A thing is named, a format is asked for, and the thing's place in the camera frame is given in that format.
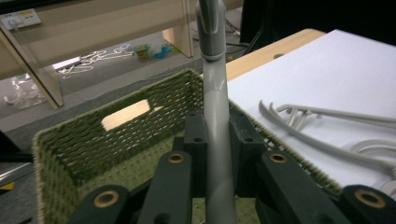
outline basket handle hole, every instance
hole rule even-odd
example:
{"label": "basket handle hole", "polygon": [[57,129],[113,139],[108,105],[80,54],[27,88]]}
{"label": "basket handle hole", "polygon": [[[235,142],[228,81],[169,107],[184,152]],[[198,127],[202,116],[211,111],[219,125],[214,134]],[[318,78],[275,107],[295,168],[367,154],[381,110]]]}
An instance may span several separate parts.
{"label": "basket handle hole", "polygon": [[[160,110],[162,107],[154,108],[154,111]],[[119,127],[128,121],[131,121],[143,114],[150,111],[149,101],[141,100],[133,105],[128,105],[127,107],[106,116],[102,119],[102,126],[106,131],[112,130]]]}

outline metal pole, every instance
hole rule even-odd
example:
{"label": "metal pole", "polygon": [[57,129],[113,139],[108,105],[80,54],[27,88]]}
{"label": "metal pole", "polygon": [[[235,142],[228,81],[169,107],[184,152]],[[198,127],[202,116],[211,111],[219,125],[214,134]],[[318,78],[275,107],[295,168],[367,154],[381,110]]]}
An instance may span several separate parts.
{"label": "metal pole", "polygon": [[236,223],[230,110],[225,67],[225,6],[221,0],[200,0],[196,6],[204,58],[204,117],[208,135],[206,223]]}

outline white paper sheet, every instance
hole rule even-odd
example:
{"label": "white paper sheet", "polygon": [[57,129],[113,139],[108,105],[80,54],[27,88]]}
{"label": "white paper sheet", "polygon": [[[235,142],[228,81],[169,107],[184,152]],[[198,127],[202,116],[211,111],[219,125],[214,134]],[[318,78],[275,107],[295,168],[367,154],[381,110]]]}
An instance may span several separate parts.
{"label": "white paper sheet", "polygon": [[[342,31],[258,67],[228,84],[229,97],[295,151],[342,186],[379,189],[392,177],[322,153],[288,135],[262,117],[268,106],[306,105],[396,118],[396,47]],[[368,139],[396,142],[396,130],[341,119],[310,119],[303,133],[347,150]]]}

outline gray plastic rod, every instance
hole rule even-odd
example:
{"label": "gray plastic rod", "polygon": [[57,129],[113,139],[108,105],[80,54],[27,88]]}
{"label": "gray plastic rod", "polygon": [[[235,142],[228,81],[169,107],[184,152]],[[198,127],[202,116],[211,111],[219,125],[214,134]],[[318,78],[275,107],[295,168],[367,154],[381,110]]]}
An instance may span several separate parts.
{"label": "gray plastic rod", "polygon": [[236,208],[225,67],[225,6],[221,0],[200,0],[196,14],[204,58],[204,118],[208,136],[205,223],[234,224]]}
{"label": "gray plastic rod", "polygon": [[259,109],[261,114],[279,127],[283,128],[288,133],[297,137],[298,139],[306,142],[308,145],[315,147],[316,149],[322,150],[323,152],[334,155],[340,159],[354,161],[359,163],[365,167],[372,167],[376,170],[386,171],[388,174],[392,174],[395,170],[396,163],[390,161],[380,161],[368,157],[364,157],[362,155],[353,154],[347,151],[344,151],[341,148],[334,147],[330,144],[321,142],[313,137],[310,137],[299,130],[296,130],[290,126],[288,126],[283,119],[277,114],[277,112],[273,109],[273,104],[269,105],[269,109],[267,109],[262,101],[259,102]]}

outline green woven basket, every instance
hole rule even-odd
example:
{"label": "green woven basket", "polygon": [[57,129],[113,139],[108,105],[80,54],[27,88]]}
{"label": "green woven basket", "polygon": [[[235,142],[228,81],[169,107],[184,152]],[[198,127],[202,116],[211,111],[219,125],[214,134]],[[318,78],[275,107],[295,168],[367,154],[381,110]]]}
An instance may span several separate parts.
{"label": "green woven basket", "polygon": [[[102,120],[129,105],[148,100],[150,111],[106,131]],[[66,223],[78,204],[103,185],[134,189],[149,180],[173,138],[182,136],[184,117],[203,107],[203,81],[187,69],[86,114],[41,131],[34,139],[38,221]],[[323,187],[338,186],[256,122],[265,144],[286,150]],[[236,199],[239,223],[258,223],[253,199]],[[192,223],[205,220],[205,202],[193,200]]]}

